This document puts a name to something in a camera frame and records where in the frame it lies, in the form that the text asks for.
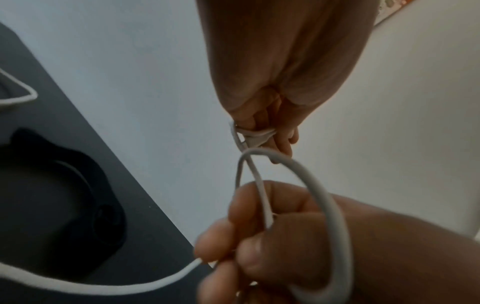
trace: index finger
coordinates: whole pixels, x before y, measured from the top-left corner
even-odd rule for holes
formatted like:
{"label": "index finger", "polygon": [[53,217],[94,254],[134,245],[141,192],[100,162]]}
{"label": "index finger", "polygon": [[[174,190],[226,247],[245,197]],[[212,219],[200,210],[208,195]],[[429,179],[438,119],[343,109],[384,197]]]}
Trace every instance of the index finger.
{"label": "index finger", "polygon": [[[263,185],[273,213],[320,211],[306,188],[275,181],[264,181]],[[261,208],[257,187],[251,182],[235,191],[228,219],[234,224],[245,223],[256,217]]]}

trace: fingernail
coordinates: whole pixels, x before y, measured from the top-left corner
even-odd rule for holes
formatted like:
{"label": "fingernail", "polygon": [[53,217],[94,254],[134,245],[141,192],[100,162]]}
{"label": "fingernail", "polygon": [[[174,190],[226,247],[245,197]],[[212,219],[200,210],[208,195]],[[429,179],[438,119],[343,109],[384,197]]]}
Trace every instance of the fingernail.
{"label": "fingernail", "polygon": [[243,240],[236,250],[236,260],[243,267],[251,267],[260,262],[262,236],[256,235]]}

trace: white surface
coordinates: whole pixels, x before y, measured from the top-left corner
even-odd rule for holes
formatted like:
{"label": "white surface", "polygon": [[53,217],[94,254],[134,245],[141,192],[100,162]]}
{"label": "white surface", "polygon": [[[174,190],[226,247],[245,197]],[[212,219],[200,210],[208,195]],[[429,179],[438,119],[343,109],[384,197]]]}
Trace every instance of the white surface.
{"label": "white surface", "polygon": [[[226,214],[239,152],[193,0],[0,0],[0,8],[0,21],[190,241]],[[332,192],[473,236],[479,12],[478,0],[417,0],[382,23],[344,87],[302,125],[295,158]],[[296,182],[255,162],[264,179]]]}

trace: gray surface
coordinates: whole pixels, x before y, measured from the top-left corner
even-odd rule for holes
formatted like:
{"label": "gray surface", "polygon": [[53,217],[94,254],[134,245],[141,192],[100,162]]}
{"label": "gray surface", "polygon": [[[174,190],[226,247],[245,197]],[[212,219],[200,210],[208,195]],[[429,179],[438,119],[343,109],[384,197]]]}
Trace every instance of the gray surface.
{"label": "gray surface", "polygon": [[[30,104],[0,112],[0,144],[7,143],[10,134],[22,126],[38,131],[54,143],[83,151],[103,168],[125,209],[128,220],[126,243],[80,281],[98,284],[147,282],[172,274],[192,261],[190,243],[128,173],[16,35],[2,25],[0,67],[39,93],[39,99]],[[62,226],[79,214],[81,192],[56,175],[35,168],[17,170],[15,166],[0,162],[0,260],[37,273],[52,274],[45,262],[51,249],[49,245]],[[64,295],[0,281],[0,302],[193,303],[197,283],[209,271],[210,268],[203,265],[181,282],[164,289],[121,297]]]}

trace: white rope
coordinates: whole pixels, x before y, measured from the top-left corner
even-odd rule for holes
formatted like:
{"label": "white rope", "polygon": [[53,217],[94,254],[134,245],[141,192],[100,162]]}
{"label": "white rope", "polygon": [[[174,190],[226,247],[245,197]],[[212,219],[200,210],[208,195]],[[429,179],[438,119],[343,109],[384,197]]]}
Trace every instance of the white rope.
{"label": "white rope", "polygon": [[5,77],[7,77],[8,79],[10,79],[11,81],[13,81],[14,83],[18,84],[19,86],[21,86],[22,88],[28,91],[28,95],[25,95],[25,96],[0,99],[0,106],[10,106],[14,104],[29,102],[37,99],[37,97],[39,96],[39,94],[31,86],[21,82],[20,80],[10,75],[6,71],[2,70],[1,68],[0,68],[0,74],[3,74]]}
{"label": "white rope", "polygon": [[[306,291],[296,286],[289,286],[290,290],[297,300],[304,304],[345,303],[350,296],[353,285],[352,249],[347,225],[337,204],[334,202],[329,193],[320,185],[320,183],[317,182],[315,177],[298,162],[277,151],[265,148],[252,148],[246,143],[248,141],[247,137],[263,137],[266,134],[269,134],[271,137],[273,134],[275,134],[275,131],[259,131],[259,133],[256,134],[252,131],[238,129],[233,123],[231,124],[230,129],[236,145],[242,151],[240,160],[238,161],[235,188],[237,189],[240,187],[243,164],[244,162],[247,162],[247,165],[249,166],[255,179],[255,184],[260,195],[266,228],[271,227],[274,222],[272,209],[270,207],[264,183],[252,161],[251,155],[267,156],[271,160],[283,164],[285,167],[290,169],[305,184],[315,202],[325,213],[332,252],[332,271],[330,282],[328,283],[327,287],[320,291]],[[246,142],[242,142],[240,140],[238,132],[244,134]],[[3,263],[0,263],[0,278],[12,280],[35,288],[66,293],[89,295],[123,295],[152,291],[175,283],[185,277],[195,267],[200,265],[201,262],[202,261],[200,259],[196,259],[179,272],[154,282],[124,286],[88,285],[67,282],[40,276]]]}

